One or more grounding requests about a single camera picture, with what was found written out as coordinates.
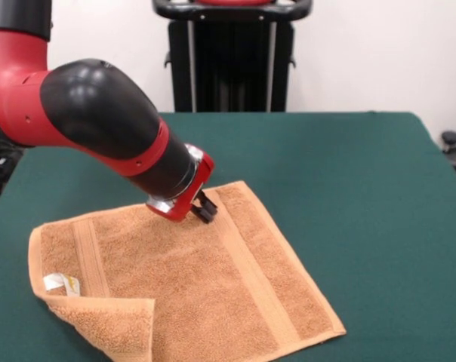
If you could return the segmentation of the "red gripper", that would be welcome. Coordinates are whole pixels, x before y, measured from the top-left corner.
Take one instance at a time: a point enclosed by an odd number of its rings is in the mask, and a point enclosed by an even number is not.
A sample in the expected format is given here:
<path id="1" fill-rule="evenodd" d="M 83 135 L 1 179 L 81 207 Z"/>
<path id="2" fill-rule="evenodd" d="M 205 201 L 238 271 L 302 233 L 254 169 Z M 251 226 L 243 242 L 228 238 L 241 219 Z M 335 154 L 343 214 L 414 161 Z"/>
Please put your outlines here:
<path id="1" fill-rule="evenodd" d="M 205 194 L 203 187 L 214 170 L 214 162 L 202 150 L 189 150 L 189 154 L 196 166 L 193 180 L 174 200 L 165 203 L 163 216 L 169 220 L 181 221 L 188 213 L 193 213 L 204 223 L 210 223 L 217 213 L 217 206 Z"/>

